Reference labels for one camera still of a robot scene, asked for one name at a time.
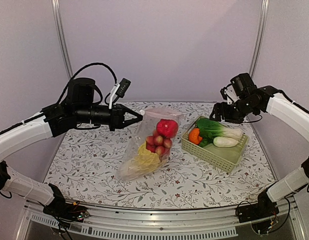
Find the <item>clear zip top bag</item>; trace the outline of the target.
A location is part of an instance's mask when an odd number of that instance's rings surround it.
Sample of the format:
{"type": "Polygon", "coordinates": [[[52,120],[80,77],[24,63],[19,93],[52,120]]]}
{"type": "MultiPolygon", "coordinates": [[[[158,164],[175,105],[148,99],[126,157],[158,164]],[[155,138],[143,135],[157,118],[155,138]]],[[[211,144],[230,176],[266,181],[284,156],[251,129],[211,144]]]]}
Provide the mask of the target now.
{"type": "Polygon", "coordinates": [[[167,163],[183,115],[167,107],[141,110],[140,114],[143,120],[131,138],[117,171],[122,181],[152,174],[167,163]]]}

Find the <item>red bell pepper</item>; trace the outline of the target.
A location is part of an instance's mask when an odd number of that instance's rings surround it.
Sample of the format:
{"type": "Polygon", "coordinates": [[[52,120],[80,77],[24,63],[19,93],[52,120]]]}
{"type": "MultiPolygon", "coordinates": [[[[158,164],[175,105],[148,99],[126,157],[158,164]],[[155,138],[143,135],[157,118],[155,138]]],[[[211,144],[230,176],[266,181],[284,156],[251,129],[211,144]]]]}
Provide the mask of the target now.
{"type": "Polygon", "coordinates": [[[161,119],[156,125],[156,131],[159,135],[172,139],[178,133],[179,125],[172,119],[161,119]]]}

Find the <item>yellow napa cabbage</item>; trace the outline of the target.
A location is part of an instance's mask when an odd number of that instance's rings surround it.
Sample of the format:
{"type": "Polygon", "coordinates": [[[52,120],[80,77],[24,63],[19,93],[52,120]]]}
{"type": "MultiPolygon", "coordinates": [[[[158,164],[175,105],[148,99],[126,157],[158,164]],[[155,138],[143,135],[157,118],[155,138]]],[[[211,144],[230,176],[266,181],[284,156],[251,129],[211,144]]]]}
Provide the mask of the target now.
{"type": "Polygon", "coordinates": [[[161,160],[157,153],[147,149],[144,142],[138,147],[136,153],[127,157],[118,169],[118,176],[123,181],[130,181],[147,174],[153,173],[161,166],[161,160]]]}

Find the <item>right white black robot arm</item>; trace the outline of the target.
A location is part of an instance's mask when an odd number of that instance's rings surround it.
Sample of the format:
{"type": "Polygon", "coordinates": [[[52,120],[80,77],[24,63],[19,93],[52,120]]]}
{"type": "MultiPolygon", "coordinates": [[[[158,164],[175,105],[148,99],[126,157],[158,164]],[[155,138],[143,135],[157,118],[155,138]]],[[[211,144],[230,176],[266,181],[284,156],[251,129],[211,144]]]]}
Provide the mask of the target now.
{"type": "MultiPolygon", "coordinates": [[[[309,111],[291,100],[284,91],[267,85],[257,87],[248,73],[241,73],[230,81],[233,88],[221,89],[223,102],[216,103],[209,116],[211,120],[241,124],[248,114],[261,112],[283,121],[309,143],[309,111]]],[[[283,179],[262,191],[256,204],[238,205],[239,222],[250,222],[279,213],[277,202],[309,184],[309,157],[301,166],[283,179]]]]}

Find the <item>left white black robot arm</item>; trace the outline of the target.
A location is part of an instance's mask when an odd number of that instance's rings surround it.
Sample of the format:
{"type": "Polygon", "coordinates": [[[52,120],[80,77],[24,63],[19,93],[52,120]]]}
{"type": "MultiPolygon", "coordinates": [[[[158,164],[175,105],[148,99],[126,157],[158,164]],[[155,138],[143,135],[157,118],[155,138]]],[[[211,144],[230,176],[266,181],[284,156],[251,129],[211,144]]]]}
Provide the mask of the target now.
{"type": "Polygon", "coordinates": [[[41,183],[20,174],[5,159],[34,143],[55,138],[79,124],[92,124],[110,131],[123,129],[143,119],[139,113],[122,104],[94,102],[94,93],[101,93],[95,80],[87,77],[71,79],[67,95],[61,103],[47,106],[29,119],[0,131],[0,193],[9,192],[43,205],[43,212],[57,220],[82,222],[89,216],[78,201],[67,203],[56,185],[41,183]]]}

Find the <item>green white bok choy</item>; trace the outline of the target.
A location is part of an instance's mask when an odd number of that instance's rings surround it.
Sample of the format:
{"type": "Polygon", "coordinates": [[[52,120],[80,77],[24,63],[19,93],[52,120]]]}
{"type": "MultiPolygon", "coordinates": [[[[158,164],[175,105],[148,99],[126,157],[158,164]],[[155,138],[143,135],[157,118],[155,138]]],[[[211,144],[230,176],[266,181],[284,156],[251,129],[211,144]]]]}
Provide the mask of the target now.
{"type": "Polygon", "coordinates": [[[199,118],[195,122],[195,126],[199,129],[200,137],[211,141],[216,137],[240,140],[243,136],[243,131],[240,128],[231,128],[204,117],[199,118]]]}

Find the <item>white radish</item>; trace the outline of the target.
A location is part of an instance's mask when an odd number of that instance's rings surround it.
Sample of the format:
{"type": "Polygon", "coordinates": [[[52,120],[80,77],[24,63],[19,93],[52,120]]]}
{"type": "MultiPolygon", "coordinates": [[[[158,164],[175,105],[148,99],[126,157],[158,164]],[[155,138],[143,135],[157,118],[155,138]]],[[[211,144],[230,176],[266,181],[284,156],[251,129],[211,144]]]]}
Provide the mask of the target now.
{"type": "Polygon", "coordinates": [[[213,144],[218,148],[231,148],[236,146],[238,143],[238,140],[230,137],[217,136],[213,139],[213,144]]]}

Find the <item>orange fruit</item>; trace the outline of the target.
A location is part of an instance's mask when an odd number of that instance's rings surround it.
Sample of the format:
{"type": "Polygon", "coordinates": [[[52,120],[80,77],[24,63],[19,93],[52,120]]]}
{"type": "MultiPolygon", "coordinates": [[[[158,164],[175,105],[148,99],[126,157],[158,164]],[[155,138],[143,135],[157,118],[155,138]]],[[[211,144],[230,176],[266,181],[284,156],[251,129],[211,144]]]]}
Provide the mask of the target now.
{"type": "Polygon", "coordinates": [[[199,145],[203,140],[203,138],[200,136],[200,129],[194,128],[193,130],[191,130],[188,135],[188,140],[195,145],[199,145]]]}

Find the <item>beige perforated plastic basket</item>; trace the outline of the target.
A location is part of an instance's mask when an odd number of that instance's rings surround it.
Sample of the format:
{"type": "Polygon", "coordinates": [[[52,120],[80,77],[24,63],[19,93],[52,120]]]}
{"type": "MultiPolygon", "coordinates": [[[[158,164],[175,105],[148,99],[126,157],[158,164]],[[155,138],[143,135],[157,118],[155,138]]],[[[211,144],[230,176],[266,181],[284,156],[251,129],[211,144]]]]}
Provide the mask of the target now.
{"type": "Polygon", "coordinates": [[[242,160],[249,137],[243,134],[238,144],[233,147],[217,147],[213,143],[200,147],[189,141],[189,133],[195,128],[196,121],[203,118],[205,117],[202,115],[197,117],[182,134],[181,148],[195,157],[230,173],[242,160]]]}

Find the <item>floral tablecloth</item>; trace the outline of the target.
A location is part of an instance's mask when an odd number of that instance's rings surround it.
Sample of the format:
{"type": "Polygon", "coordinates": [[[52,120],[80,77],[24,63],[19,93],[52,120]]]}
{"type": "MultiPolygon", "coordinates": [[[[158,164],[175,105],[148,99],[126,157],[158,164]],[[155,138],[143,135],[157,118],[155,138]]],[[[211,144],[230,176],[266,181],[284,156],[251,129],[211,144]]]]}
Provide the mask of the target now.
{"type": "Polygon", "coordinates": [[[121,181],[121,165],[132,125],[110,132],[107,127],[70,130],[65,135],[44,179],[65,198],[85,203],[143,209],[195,209],[253,202],[275,181],[259,141],[248,124],[242,129],[249,140],[242,160],[226,173],[182,150],[181,138],[173,143],[170,160],[153,174],[121,181]]]}

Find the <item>aluminium front rail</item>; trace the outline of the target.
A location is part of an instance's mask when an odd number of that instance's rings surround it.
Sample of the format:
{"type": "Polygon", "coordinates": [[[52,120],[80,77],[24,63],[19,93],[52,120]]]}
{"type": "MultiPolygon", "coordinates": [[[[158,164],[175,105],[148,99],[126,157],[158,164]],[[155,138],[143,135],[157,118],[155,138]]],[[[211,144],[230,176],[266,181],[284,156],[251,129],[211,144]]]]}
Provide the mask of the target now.
{"type": "Polygon", "coordinates": [[[59,226],[42,207],[27,201],[17,240],[306,240],[306,230],[294,198],[278,203],[279,214],[269,233],[261,233],[270,218],[240,222],[236,205],[200,209],[138,209],[87,205],[83,222],[59,226]]]}

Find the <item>right aluminium frame post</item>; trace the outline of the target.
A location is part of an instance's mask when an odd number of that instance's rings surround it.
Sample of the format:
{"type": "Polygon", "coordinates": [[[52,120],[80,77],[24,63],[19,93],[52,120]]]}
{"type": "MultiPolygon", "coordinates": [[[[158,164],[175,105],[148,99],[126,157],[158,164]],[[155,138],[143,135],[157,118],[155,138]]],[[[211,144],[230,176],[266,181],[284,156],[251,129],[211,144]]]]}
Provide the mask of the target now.
{"type": "Polygon", "coordinates": [[[257,69],[258,60],[260,57],[261,49],[262,49],[262,43],[263,38],[266,30],[267,25],[267,18],[268,18],[268,12],[269,12],[269,0],[262,0],[261,1],[261,9],[260,9],[260,16],[259,16],[259,23],[257,27],[257,36],[256,41],[254,45],[253,55],[249,67],[249,74],[253,78],[257,69]]]}

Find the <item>aluminium frame post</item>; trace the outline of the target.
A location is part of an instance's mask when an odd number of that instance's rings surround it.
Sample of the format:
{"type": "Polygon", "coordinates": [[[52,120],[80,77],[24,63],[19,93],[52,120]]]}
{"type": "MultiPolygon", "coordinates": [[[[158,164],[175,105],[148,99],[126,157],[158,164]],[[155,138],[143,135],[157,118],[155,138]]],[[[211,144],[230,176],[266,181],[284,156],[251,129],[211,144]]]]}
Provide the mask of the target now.
{"type": "Polygon", "coordinates": [[[55,23],[55,28],[56,28],[56,34],[57,34],[59,47],[61,51],[61,56],[63,59],[66,74],[70,78],[73,75],[73,70],[72,70],[71,60],[70,60],[70,56],[69,56],[69,52],[67,48],[65,32],[63,28],[60,1],[51,0],[51,6],[52,6],[52,13],[53,13],[53,18],[54,18],[54,23],[55,23]]]}
{"type": "Polygon", "coordinates": [[[260,16],[259,16],[259,23],[257,27],[257,36],[256,41],[254,45],[253,55],[249,67],[249,74],[253,78],[257,69],[258,60],[260,57],[261,49],[262,49],[262,43],[263,38],[266,30],[267,25],[267,18],[268,18],[268,12],[269,12],[269,0],[262,0],[261,1],[261,9],[260,9],[260,16]]]}

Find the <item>left aluminium frame post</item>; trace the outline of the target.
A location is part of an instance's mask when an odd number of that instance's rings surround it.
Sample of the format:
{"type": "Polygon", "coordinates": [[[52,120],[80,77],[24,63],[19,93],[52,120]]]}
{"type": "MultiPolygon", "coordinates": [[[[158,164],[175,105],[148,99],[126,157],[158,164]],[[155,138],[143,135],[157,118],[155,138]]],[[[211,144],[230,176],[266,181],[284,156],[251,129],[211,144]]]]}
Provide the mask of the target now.
{"type": "Polygon", "coordinates": [[[54,23],[55,23],[55,28],[56,28],[56,34],[57,34],[59,47],[61,51],[61,56],[63,59],[66,74],[70,78],[73,75],[73,70],[72,70],[71,60],[70,60],[70,56],[69,56],[69,52],[67,48],[65,32],[63,28],[60,1],[51,0],[51,6],[52,6],[52,13],[53,13],[53,18],[54,18],[54,23]]]}

